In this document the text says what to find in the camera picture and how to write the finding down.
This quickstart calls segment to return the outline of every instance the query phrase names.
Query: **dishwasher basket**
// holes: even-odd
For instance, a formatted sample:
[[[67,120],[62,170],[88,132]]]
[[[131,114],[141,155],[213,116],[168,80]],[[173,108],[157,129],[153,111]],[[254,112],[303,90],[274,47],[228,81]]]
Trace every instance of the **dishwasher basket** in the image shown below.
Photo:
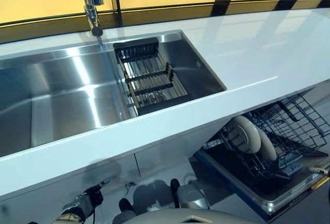
[[[231,132],[229,129],[232,129],[232,125],[222,128],[203,146],[203,149],[224,144],[255,178],[269,178],[275,175],[285,177],[287,175],[281,172],[300,157],[327,156],[317,150],[327,143],[326,137],[330,134],[330,126],[301,94],[256,109],[243,116],[266,133],[274,145],[276,161],[267,161],[259,153],[238,150],[237,147],[244,143],[244,139],[241,139],[241,144],[235,146],[232,144],[231,141],[241,135],[237,132],[236,137],[229,138],[228,134]]]

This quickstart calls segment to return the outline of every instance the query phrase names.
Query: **open dishwasher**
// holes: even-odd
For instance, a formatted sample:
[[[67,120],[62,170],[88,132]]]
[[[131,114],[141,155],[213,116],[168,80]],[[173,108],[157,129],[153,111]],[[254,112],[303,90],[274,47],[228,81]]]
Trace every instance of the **open dishwasher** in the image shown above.
[[[304,94],[240,116],[259,131],[258,151],[246,139],[246,132],[235,130],[230,123],[235,117],[195,154],[268,222],[326,182],[324,176],[309,168],[329,167],[328,149],[324,148],[330,138],[330,126]],[[262,138],[271,142],[273,156],[265,156]]]

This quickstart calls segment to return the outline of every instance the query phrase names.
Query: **wire rack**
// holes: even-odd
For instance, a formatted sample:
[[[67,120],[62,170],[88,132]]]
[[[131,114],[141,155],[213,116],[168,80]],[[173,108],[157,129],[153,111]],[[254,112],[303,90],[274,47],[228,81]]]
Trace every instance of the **wire rack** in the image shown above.
[[[187,96],[172,66],[160,54],[157,38],[115,43],[114,50],[138,115]]]
[[[268,161],[259,152],[253,153],[248,143],[229,135],[233,126],[226,125],[203,147],[210,149],[219,144],[235,152],[239,161],[254,177],[269,178],[280,173],[294,160],[302,156],[324,156],[317,150],[327,144],[329,124],[297,94],[274,104],[244,114],[252,123],[263,130],[274,145],[277,159]]]

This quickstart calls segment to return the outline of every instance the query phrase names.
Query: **cabinet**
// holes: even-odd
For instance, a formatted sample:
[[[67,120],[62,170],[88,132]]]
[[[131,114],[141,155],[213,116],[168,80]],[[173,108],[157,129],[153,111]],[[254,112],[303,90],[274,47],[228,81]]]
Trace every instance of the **cabinet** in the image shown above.
[[[227,118],[218,120],[206,127],[184,132],[175,138],[137,152],[135,156],[141,176],[173,164],[180,159],[191,157],[227,121]]]
[[[138,176],[134,155],[98,163],[79,174],[0,202],[0,223],[26,224],[30,221],[40,224],[52,223],[61,213],[64,205],[88,187],[98,184],[107,177],[113,177],[112,182],[102,189],[106,197],[107,192],[112,188],[122,186],[131,178]]]

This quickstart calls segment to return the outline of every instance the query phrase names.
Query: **dish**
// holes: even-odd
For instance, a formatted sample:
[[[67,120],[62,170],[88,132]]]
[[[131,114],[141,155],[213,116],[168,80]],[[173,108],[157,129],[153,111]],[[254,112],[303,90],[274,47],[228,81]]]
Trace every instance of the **dish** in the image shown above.
[[[275,148],[268,138],[268,136],[262,131],[260,128],[256,127],[259,132],[259,136],[261,139],[261,147],[260,154],[261,156],[268,161],[275,161],[277,158],[277,154]]]
[[[256,126],[244,116],[236,116],[226,126],[231,143],[244,153],[256,153],[261,146]]]

